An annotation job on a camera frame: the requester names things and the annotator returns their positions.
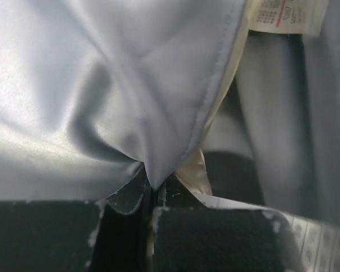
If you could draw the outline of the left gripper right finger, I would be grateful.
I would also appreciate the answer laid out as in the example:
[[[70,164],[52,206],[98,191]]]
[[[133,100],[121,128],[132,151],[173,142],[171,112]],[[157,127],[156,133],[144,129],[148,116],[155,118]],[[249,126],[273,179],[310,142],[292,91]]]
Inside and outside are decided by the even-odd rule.
[[[300,271],[280,213],[206,207],[175,176],[158,191],[152,238],[153,271]]]

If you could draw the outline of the grey pillowcase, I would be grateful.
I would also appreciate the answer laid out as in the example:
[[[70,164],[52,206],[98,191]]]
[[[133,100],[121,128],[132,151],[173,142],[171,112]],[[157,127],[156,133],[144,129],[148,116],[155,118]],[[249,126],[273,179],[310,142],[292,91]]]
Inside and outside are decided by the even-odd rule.
[[[231,155],[266,205],[340,226],[340,1],[320,34],[249,31],[203,141],[240,1],[0,1],[0,200],[153,189],[200,145],[211,195]]]

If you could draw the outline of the cream bear-print pillow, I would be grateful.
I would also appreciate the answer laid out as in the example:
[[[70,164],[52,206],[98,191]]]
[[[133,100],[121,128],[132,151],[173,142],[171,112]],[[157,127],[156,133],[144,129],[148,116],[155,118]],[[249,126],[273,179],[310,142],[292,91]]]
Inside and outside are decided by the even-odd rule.
[[[226,57],[226,69],[215,88],[216,93],[201,130],[203,141],[236,74],[249,31],[272,34],[301,34],[317,37],[328,7],[328,1],[240,1],[232,45]],[[176,177],[192,194],[210,195],[205,158],[200,145],[176,169]]]

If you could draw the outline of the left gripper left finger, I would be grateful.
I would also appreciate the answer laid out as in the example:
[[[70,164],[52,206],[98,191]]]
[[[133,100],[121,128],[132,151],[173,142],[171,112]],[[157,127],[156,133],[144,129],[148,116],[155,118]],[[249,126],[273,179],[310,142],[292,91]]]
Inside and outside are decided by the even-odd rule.
[[[106,199],[0,201],[0,271],[143,271],[144,170]]]

